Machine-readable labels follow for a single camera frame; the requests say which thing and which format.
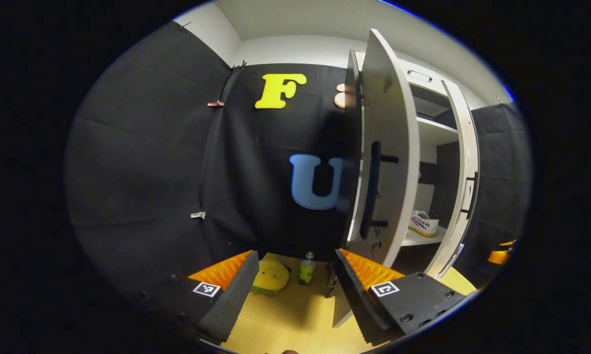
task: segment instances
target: cabinet handle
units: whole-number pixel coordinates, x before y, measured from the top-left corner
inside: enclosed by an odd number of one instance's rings
[[[418,75],[422,75],[422,76],[424,76],[424,77],[428,78],[428,80],[427,80],[427,79],[424,79],[424,78],[420,78],[419,76],[412,75],[412,72],[414,72],[415,74],[418,74]],[[424,81],[426,81],[426,82],[428,82],[428,83],[430,83],[431,81],[433,81],[433,78],[431,78],[431,76],[425,75],[425,74],[423,74],[423,73],[421,73],[421,72],[417,72],[417,71],[415,71],[415,70],[407,70],[407,74],[408,74],[409,76],[413,76],[414,78],[417,78],[417,79],[424,80]]]
[[[370,164],[370,180],[368,181],[368,192],[365,196],[365,210],[363,211],[363,219],[361,219],[361,227],[359,234],[361,239],[368,237],[370,226],[387,227],[387,221],[372,220],[374,213],[374,203],[376,203],[376,195],[379,188],[379,169],[381,161],[384,163],[398,163],[398,157],[381,155],[381,142],[375,141],[372,143],[372,163]]]
[[[467,181],[475,181],[475,190],[473,191],[473,196],[471,197],[471,204],[470,206],[468,206],[468,209],[462,209],[461,212],[462,213],[466,213],[466,220],[469,220],[471,218],[471,213],[474,211],[474,205],[475,205],[475,198],[477,197],[477,182],[479,181],[479,172],[475,171],[475,177],[466,177]]]

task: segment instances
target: white ceiling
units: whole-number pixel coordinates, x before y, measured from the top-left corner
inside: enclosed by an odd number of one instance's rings
[[[510,101],[502,83],[448,34],[378,0],[216,0],[241,40],[315,34],[367,42],[377,29],[390,46],[464,83],[487,104]]]

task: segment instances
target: pink clip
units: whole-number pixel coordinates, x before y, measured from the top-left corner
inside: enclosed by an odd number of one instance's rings
[[[216,102],[208,102],[208,107],[223,107],[223,102],[219,99]]]

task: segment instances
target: letter f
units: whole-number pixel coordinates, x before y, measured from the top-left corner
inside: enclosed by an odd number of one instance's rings
[[[304,85],[306,76],[304,74],[264,74],[265,89],[260,100],[256,102],[256,108],[283,108],[287,105],[280,96],[285,93],[286,98],[291,98],[296,93],[296,83]]]

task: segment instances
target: orange object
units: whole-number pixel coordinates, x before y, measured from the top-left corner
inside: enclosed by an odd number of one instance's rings
[[[507,251],[493,251],[488,258],[488,262],[502,265],[507,261],[508,257]]]
[[[188,278],[197,280],[198,282],[219,285],[223,291],[226,291],[226,288],[235,277],[236,272],[239,271],[243,262],[248,259],[250,253],[252,253],[252,251],[247,251],[240,255],[230,257],[218,264],[204,268],[193,275],[189,275]]]
[[[365,291],[368,291],[372,285],[389,282],[390,280],[402,278],[404,276],[404,274],[389,269],[386,266],[382,266],[373,260],[346,251],[345,249],[340,248],[340,251],[355,271],[356,276],[359,278]]]

